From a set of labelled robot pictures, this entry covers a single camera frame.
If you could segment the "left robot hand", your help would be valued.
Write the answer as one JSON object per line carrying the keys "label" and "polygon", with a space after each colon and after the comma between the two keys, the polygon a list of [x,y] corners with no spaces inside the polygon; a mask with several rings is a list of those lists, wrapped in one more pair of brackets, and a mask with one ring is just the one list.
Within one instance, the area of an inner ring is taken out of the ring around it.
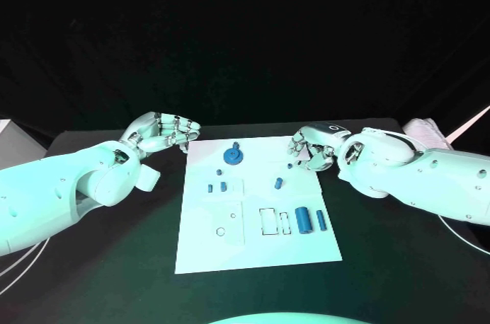
{"label": "left robot hand", "polygon": [[188,118],[161,112],[148,112],[129,125],[119,141],[140,159],[178,146],[188,154],[189,143],[201,135],[202,126]]}

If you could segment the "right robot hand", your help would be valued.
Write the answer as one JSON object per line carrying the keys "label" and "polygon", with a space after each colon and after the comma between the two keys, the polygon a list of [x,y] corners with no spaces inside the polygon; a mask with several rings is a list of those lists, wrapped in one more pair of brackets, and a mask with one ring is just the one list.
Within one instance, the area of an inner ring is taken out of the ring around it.
{"label": "right robot hand", "polygon": [[329,122],[312,122],[303,126],[290,140],[287,154],[298,157],[308,148],[312,158],[309,161],[298,160],[295,164],[316,172],[328,170],[351,136],[352,132],[345,127]]}

